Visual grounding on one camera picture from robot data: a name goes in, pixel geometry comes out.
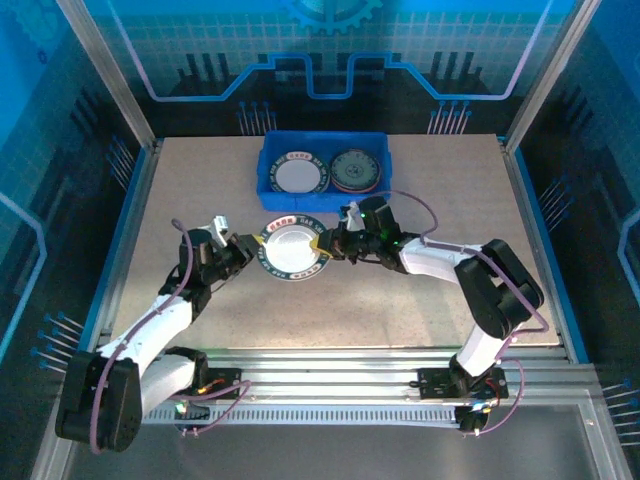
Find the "white plate in bin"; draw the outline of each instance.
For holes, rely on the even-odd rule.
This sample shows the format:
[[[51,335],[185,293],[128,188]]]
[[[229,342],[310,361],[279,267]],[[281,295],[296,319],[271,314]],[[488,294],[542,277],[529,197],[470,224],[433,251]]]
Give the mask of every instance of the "white plate in bin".
[[[269,183],[274,192],[324,192],[329,182],[327,166],[309,152],[289,152],[269,169]]]

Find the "gear graphic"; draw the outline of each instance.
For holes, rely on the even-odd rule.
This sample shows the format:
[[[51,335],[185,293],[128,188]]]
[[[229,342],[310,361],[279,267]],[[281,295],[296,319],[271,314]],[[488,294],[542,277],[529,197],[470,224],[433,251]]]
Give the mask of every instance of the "gear graphic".
[[[280,0],[300,27],[327,35],[346,34],[349,27],[358,28],[372,18],[372,10],[382,7],[381,0]]]
[[[36,45],[53,40],[60,30],[53,0],[0,0],[0,12],[12,11]]]

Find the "white plate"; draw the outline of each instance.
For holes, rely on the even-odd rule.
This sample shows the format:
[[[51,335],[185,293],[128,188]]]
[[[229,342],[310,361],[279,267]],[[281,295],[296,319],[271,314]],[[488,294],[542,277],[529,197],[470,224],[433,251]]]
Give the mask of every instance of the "white plate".
[[[267,225],[258,252],[262,267],[276,278],[300,281],[322,271],[328,255],[314,252],[309,243],[326,228],[308,215],[287,215]]]
[[[269,170],[272,190],[287,193],[322,192],[329,185],[327,166],[308,152],[289,152]]]

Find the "slotted metal track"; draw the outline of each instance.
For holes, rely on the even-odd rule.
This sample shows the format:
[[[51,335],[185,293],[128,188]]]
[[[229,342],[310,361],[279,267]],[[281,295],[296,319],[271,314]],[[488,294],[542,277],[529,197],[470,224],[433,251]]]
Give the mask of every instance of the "slotted metal track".
[[[229,407],[197,406],[180,415],[165,402],[143,419],[145,425],[208,425]],[[239,405],[223,420],[231,425],[413,425],[457,428],[453,406],[445,405]]]

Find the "glass panel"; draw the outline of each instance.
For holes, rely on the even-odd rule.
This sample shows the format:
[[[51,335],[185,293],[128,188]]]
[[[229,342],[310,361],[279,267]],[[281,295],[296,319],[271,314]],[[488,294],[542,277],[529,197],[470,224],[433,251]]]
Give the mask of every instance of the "glass panel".
[[[87,2],[160,137],[503,134],[573,4]]]
[[[84,323],[139,146],[55,2],[0,2],[0,69],[0,464],[20,479],[62,380],[46,365],[76,345],[45,315]]]
[[[625,377],[640,382],[638,25],[637,2],[601,3],[522,143],[587,354],[605,386]],[[634,410],[624,398],[632,397],[612,400],[622,404],[616,413]],[[618,431],[632,434],[621,440],[635,442],[637,417],[626,418],[631,425]],[[638,452],[626,450],[640,465]]]

